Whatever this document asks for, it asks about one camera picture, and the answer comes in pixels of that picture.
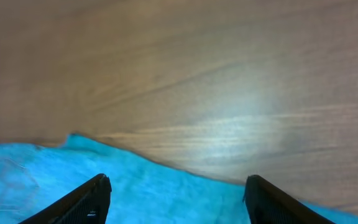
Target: turquoise fabric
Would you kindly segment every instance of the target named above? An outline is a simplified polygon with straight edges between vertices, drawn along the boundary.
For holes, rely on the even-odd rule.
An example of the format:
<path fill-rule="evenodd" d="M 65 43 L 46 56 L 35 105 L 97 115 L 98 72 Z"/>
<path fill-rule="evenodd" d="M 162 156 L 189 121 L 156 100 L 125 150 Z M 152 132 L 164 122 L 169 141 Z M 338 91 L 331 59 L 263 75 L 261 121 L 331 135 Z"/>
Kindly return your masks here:
<path fill-rule="evenodd" d="M 98 173 L 112 185 L 106 223 L 249 223 L 244 186 L 164 167 L 77 134 L 57 148 L 0 144 L 0 223 L 36 214 Z M 307 206 L 336 223 L 358 223 L 353 215 Z"/>

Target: brown wood grain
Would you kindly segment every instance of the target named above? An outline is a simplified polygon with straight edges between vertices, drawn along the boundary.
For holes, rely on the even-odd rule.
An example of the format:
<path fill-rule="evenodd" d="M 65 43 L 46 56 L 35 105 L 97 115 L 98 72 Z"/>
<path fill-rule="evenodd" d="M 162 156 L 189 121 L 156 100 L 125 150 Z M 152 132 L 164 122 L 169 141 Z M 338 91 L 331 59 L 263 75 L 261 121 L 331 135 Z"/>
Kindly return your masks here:
<path fill-rule="evenodd" d="M 68 133 L 358 214 L 358 1 L 0 0 L 0 142 Z"/>

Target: blue cloth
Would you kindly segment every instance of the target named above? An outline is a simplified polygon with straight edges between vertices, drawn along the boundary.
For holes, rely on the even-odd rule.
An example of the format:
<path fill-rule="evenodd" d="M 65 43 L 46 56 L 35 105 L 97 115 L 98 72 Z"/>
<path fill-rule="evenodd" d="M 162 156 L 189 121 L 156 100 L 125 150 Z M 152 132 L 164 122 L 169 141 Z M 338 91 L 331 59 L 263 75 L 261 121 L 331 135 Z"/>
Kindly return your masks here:
<path fill-rule="evenodd" d="M 98 173 L 111 181 L 106 223 L 249 223 L 244 186 L 164 167 L 77 134 L 58 148 L 0 144 L 0 223 L 36 214 Z M 336 223 L 358 217 L 307 206 Z"/>

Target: wooden table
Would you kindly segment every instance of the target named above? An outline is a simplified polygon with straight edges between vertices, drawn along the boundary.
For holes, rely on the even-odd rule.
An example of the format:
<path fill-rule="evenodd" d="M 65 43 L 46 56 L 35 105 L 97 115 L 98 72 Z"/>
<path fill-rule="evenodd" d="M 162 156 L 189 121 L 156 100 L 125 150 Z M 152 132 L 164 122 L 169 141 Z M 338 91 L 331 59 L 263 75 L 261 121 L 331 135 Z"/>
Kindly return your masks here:
<path fill-rule="evenodd" d="M 0 0 L 0 142 L 72 132 L 358 214 L 358 0 Z"/>

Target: black plastic part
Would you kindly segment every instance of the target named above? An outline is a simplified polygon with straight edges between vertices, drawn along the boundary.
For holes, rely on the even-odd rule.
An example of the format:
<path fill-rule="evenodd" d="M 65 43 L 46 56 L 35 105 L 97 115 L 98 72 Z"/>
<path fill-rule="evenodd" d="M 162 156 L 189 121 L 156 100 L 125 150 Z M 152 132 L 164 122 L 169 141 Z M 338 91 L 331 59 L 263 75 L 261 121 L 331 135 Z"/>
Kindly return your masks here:
<path fill-rule="evenodd" d="M 111 184 L 98 174 L 23 224 L 105 223 L 110 206 Z"/>
<path fill-rule="evenodd" d="M 244 194 L 251 224 L 332 224 L 259 175 L 248 177 Z"/>

